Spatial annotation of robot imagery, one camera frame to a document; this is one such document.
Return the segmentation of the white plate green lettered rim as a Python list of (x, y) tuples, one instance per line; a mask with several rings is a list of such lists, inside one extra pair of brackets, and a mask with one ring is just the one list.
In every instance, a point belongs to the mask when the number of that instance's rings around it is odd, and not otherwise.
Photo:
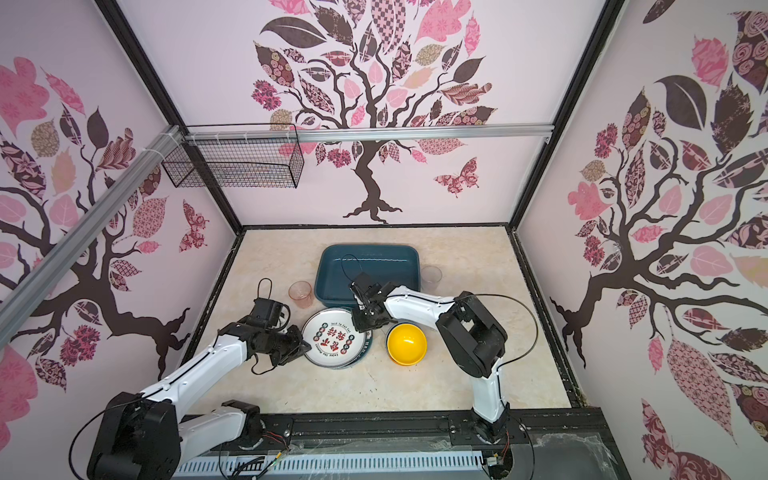
[(371, 345), (373, 342), (373, 332), (369, 331), (365, 334), (365, 342), (363, 344), (362, 350), (359, 352), (359, 354), (354, 358), (352, 362), (346, 365), (346, 368), (351, 368), (361, 362), (366, 354), (369, 352)]

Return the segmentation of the white plate red pattern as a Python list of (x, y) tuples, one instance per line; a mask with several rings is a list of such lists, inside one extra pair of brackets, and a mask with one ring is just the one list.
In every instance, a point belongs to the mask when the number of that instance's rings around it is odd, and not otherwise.
[(343, 369), (363, 348), (365, 333), (357, 332), (351, 311), (327, 308), (312, 315), (303, 325), (304, 340), (311, 350), (304, 357), (313, 365)]

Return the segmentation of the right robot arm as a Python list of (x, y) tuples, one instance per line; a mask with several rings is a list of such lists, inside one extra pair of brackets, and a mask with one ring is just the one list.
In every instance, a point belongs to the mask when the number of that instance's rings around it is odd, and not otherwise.
[(509, 420), (499, 372), (508, 335), (478, 297), (468, 291), (453, 298), (439, 297), (394, 283), (381, 285), (365, 273), (352, 280), (349, 288), (357, 303), (352, 308), (356, 330), (408, 323), (440, 334), (455, 364), (471, 378), (471, 421), (476, 435), (487, 443), (499, 442)]

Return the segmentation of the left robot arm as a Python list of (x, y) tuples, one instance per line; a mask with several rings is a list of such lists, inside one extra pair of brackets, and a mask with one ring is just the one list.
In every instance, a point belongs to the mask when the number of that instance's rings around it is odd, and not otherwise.
[(232, 370), (263, 354), (274, 367), (311, 346), (301, 330), (233, 322), (202, 353), (137, 394), (122, 392), (106, 407), (86, 468), (90, 479), (170, 479), (178, 468), (222, 444), (260, 441), (257, 406), (230, 400), (192, 419), (191, 407)]

